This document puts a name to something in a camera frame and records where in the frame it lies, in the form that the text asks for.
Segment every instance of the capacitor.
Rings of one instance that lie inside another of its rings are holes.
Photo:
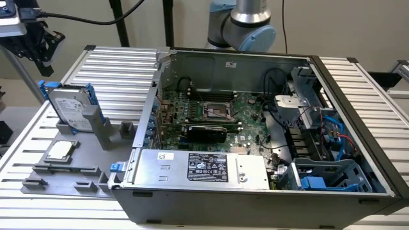
[[[251,105],[254,105],[254,104],[256,104],[256,100],[251,98],[251,99],[248,100],[248,103],[250,103]]]

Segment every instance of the sticker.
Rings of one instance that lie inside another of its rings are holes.
[[[159,160],[174,160],[174,153],[172,152],[160,152],[158,153]]]
[[[83,117],[83,103],[67,98],[56,98],[56,103],[68,125],[82,131],[92,130],[90,121]]]
[[[236,68],[236,66],[238,66],[238,63],[236,63],[236,62],[227,62],[227,63],[226,63],[226,67],[227,67],[227,68]]]
[[[230,182],[227,155],[190,153],[188,180]]]

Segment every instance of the white wall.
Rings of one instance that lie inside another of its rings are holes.
[[[212,0],[175,0],[175,45],[204,47],[208,8]],[[138,0],[123,0],[124,11]],[[39,0],[48,12],[94,20],[112,20],[108,0]],[[271,52],[284,52],[282,0],[268,0],[271,23],[278,30]],[[409,59],[408,0],[286,0],[288,50],[294,54],[356,57],[368,70],[388,70],[397,59]],[[64,33],[66,44],[54,63],[52,80],[63,78],[87,44],[119,46],[115,25],[99,26],[50,18],[50,27]],[[166,45],[162,0],[147,0],[127,19],[132,46]],[[19,78],[0,56],[0,78]],[[35,65],[24,65],[36,80],[43,79]]]

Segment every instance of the power supply label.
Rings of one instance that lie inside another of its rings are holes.
[[[227,155],[190,153],[188,180],[230,182]]]

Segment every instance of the black pole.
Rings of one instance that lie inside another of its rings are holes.
[[[174,34],[174,0],[162,0],[164,6],[164,22],[166,22],[166,37],[167,46],[175,46],[175,34]]]
[[[122,0],[110,0],[110,5],[111,5],[111,8],[112,8],[114,17],[115,17],[115,19],[118,19],[124,14]],[[130,47],[130,39],[128,39],[126,20],[120,20],[116,23],[116,30],[118,30],[118,35],[120,37],[122,47]]]

